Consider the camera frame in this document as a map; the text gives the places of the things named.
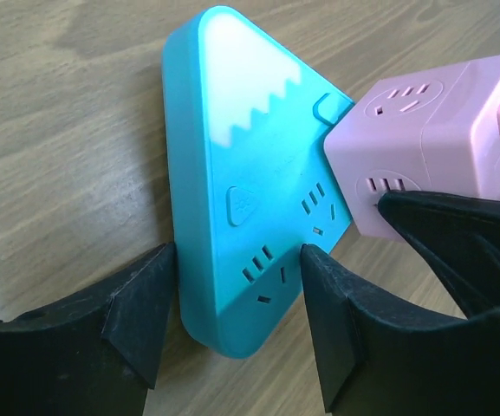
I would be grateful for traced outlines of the teal triangular power strip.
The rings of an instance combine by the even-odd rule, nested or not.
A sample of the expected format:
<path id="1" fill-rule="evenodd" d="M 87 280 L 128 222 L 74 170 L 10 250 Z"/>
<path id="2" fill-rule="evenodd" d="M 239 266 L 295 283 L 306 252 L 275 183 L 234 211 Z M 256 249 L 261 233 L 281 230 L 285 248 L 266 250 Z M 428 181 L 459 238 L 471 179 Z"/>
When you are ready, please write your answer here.
<path id="1" fill-rule="evenodd" d="M 300 295 L 302 245 L 351 224 L 323 142 L 354 103 L 224 5 L 169 35 L 162 84 L 181 320 L 243 359 Z"/>

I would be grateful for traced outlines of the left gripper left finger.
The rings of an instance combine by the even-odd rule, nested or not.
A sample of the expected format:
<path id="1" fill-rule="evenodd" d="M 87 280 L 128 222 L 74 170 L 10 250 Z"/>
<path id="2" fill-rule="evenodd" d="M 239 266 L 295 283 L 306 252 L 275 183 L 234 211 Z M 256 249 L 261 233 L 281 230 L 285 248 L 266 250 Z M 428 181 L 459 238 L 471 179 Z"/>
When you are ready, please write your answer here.
<path id="1" fill-rule="evenodd" d="M 59 301 L 0 321 L 0 415 L 140 415 L 156 385 L 174 244 Z"/>

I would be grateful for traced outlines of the pink cube socket adapter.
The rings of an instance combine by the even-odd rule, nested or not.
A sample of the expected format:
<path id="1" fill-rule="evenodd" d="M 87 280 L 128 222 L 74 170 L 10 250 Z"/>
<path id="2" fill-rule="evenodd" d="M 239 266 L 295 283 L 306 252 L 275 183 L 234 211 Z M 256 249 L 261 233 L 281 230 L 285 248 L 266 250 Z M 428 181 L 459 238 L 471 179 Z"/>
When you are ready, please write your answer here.
<path id="1" fill-rule="evenodd" d="M 375 83 L 324 141 L 360 234 L 396 239 L 389 191 L 500 200 L 500 55 Z"/>

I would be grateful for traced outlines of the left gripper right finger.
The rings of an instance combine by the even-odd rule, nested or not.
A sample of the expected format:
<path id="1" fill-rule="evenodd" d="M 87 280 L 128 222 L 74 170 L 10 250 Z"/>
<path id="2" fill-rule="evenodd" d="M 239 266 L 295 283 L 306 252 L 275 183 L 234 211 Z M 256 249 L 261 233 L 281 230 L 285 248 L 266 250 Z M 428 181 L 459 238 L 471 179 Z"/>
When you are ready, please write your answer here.
<path id="1" fill-rule="evenodd" d="M 500 308 L 422 308 L 301 249 L 321 395 L 332 415 L 500 415 Z"/>

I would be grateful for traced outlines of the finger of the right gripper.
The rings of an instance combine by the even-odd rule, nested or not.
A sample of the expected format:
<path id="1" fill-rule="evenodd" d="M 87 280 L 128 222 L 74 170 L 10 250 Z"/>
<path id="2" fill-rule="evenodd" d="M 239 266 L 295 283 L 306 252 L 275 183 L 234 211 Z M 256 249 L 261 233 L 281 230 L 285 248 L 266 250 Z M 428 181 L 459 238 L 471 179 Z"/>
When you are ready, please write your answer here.
<path id="1" fill-rule="evenodd" d="M 387 192 L 377 208 L 427 262 L 465 316 L 500 307 L 500 201 Z"/>

